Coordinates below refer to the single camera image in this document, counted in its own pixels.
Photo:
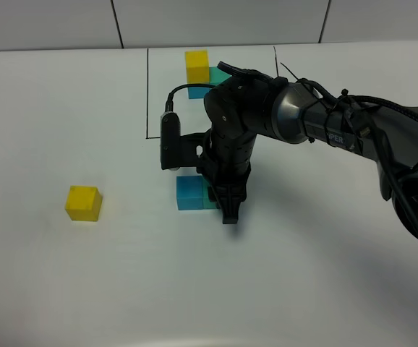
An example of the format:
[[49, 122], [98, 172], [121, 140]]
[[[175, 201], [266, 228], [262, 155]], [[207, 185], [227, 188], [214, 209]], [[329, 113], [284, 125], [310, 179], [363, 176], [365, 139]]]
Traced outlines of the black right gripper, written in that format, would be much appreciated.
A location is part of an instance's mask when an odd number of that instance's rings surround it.
[[223, 224], [237, 224], [239, 208], [247, 197], [247, 179], [250, 174], [250, 158], [255, 134], [247, 132], [231, 139], [212, 129], [205, 146], [209, 160], [203, 176], [209, 184], [208, 196], [217, 202]]

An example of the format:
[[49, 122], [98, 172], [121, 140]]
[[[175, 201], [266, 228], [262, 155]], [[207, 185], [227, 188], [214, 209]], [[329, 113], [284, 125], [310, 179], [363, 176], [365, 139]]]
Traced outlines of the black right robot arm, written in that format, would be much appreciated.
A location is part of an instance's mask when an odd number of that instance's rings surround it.
[[335, 97], [312, 80], [221, 68], [229, 78], [204, 98], [211, 129], [202, 172], [224, 223], [238, 221], [252, 147], [262, 135], [289, 144], [321, 141], [375, 161], [383, 199], [418, 239], [418, 107], [346, 90]]

